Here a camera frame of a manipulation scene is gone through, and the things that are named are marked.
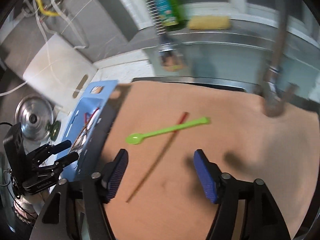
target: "red chopstick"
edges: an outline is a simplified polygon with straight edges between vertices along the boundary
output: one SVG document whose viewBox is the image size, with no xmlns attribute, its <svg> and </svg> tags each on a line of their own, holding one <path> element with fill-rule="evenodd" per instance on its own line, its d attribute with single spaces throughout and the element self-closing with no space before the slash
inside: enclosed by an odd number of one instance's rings
<svg viewBox="0 0 320 240">
<path fill-rule="evenodd" d="M 185 122 L 185 120 L 187 119 L 189 113 L 188 112 L 184 112 L 182 117 L 180 118 L 180 120 L 178 121 L 177 124 L 182 124 Z M 158 155 L 157 159 L 155 160 L 155 162 L 151 165 L 150 169 L 147 171 L 146 175 L 142 178 L 142 180 L 139 182 L 139 184 L 136 186 L 136 188 L 134 189 L 134 191 L 131 193 L 131 195 L 129 196 L 129 198 L 127 199 L 127 203 L 129 203 L 132 198 L 137 194 L 137 192 L 141 189 L 141 187 L 143 186 L 143 184 L 147 181 L 147 179 L 149 178 L 149 176 L 151 175 L 151 173 L 155 170 L 156 166 L 158 165 L 158 163 L 162 160 L 162 158 L 164 157 L 164 154 L 168 151 L 168 149 L 171 146 L 171 143 L 174 141 L 174 139 L 176 138 L 178 133 L 178 130 L 172 132 L 169 140 L 167 141 L 167 143 L 165 144 L 165 146 L 163 147 L 162 151 L 160 152 L 160 154 Z"/>
</svg>

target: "spoon handle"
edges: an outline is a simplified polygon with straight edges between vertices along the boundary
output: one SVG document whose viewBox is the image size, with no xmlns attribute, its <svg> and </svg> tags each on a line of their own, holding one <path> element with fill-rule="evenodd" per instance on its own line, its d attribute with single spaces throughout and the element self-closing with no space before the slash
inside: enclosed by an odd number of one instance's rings
<svg viewBox="0 0 320 240">
<path fill-rule="evenodd" d="M 151 136 L 156 136 L 156 135 L 160 135 L 160 134 L 164 134 L 164 133 L 169 133 L 169 132 L 173 132 L 173 131 L 177 131 L 177 130 L 182 130 L 182 129 L 185 129 L 185 128 L 193 127 L 193 126 L 196 126 L 196 125 L 207 124 L 209 122 L 210 122 L 210 119 L 208 117 L 201 117 L 199 119 L 192 120 L 192 121 L 189 121 L 189 122 L 185 122 L 183 124 L 178 124 L 178 125 L 174 125 L 174 126 L 171 126 L 171 127 L 168 127 L 168 128 L 164 128 L 164 129 L 158 130 L 158 131 L 145 133 L 145 134 L 143 134 L 143 137 L 147 138 L 147 137 L 151 137 Z"/>
</svg>

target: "tan cutting board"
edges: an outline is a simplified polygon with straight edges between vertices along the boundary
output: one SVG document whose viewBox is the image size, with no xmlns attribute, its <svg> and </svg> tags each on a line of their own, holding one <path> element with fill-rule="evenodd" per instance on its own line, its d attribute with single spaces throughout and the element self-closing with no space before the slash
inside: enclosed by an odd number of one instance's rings
<svg viewBox="0 0 320 240">
<path fill-rule="evenodd" d="M 206 238 L 217 205 L 206 199 L 193 167 L 193 153 L 200 148 L 222 172 L 251 182 L 263 179 L 293 238 L 316 187 L 319 121 L 317 114 L 289 104 L 281 117 L 268 118 L 262 100 L 243 92 L 187 84 L 133 83 L 102 152 L 105 161 L 113 160 L 120 148 L 129 152 L 116 198 L 105 205 L 115 236 L 120 240 Z M 125 138 L 175 125 L 184 111 L 190 113 L 187 121 L 207 116 L 211 124 L 179 131 L 144 186 L 127 203 L 171 134 L 147 138 L 140 145 L 129 145 Z M 237 232 L 241 220 L 237 218 Z"/>
</svg>

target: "green plastic spoon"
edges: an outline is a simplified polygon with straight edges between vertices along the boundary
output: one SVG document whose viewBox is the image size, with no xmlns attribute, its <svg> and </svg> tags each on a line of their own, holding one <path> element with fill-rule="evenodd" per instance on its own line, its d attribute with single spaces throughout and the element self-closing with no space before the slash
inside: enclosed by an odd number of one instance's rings
<svg viewBox="0 0 320 240">
<path fill-rule="evenodd" d="M 199 119 L 190 121 L 190 122 L 185 122 L 183 124 L 178 124 L 178 125 L 174 125 L 172 127 L 168 127 L 168 128 L 164 128 L 158 131 L 154 131 L 154 132 L 148 132 L 148 133 L 133 133 L 130 134 L 125 141 L 129 144 L 139 144 L 143 141 L 144 138 L 148 138 L 148 137 L 152 137 L 152 136 L 156 136 L 156 135 L 160 135 L 160 134 L 164 134 L 164 133 L 169 133 L 169 132 L 173 132 L 173 131 L 177 131 L 177 130 L 182 130 L 185 128 L 189 128 L 189 127 L 193 127 L 196 125 L 201 125 L 201 124 L 208 124 L 210 123 L 210 119 L 208 117 L 201 117 Z"/>
</svg>

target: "yellow sponge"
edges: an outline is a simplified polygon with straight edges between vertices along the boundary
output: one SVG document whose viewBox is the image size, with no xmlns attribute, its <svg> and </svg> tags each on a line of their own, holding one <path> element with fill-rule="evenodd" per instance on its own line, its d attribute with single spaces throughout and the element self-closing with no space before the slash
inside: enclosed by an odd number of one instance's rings
<svg viewBox="0 0 320 240">
<path fill-rule="evenodd" d="M 227 30 L 230 27 L 228 16 L 193 16 L 188 22 L 190 30 Z"/>
</svg>

